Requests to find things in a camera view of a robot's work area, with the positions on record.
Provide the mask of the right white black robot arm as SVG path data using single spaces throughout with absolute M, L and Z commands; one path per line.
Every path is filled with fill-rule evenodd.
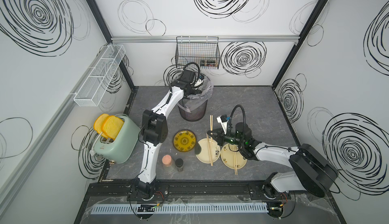
M 291 168 L 290 172 L 272 173 L 265 181 L 264 189 L 278 193 L 288 191 L 308 191 L 322 198 L 335 184 L 339 171 L 309 144 L 299 147 L 282 147 L 256 140 L 246 122 L 246 113 L 242 105 L 236 105 L 233 111 L 240 109 L 243 120 L 233 126 L 234 113 L 217 118 L 220 128 L 207 131 L 207 135 L 219 146 L 231 144 L 247 160 L 267 161 Z

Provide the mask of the bamboo chopsticks pair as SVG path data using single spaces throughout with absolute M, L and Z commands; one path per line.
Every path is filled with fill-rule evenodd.
M 234 149 L 233 149 L 233 157 L 234 157 L 234 171 L 235 171 L 235 175 L 238 175 L 238 170 L 237 170 L 237 147 L 236 145 L 234 145 Z

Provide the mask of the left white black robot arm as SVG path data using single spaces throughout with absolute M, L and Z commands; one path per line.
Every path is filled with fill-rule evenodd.
M 196 88 L 201 69 L 195 62 L 183 67 L 178 79 L 174 80 L 164 98 L 151 110 L 142 114 L 141 130 L 138 141 L 143 144 L 144 152 L 140 173 L 135 177 L 135 190 L 143 199 L 152 199 L 156 185 L 156 166 L 162 143 L 168 136 L 167 119 L 174 107 L 189 95 L 201 94 Z

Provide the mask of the chopsticks green tip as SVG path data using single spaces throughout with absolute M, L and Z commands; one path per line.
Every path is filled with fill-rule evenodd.
M 208 153 L 209 153 L 209 159 L 210 159 L 210 165 L 213 166 L 213 155 L 212 155 L 212 138 L 207 134 L 207 141 L 208 141 Z

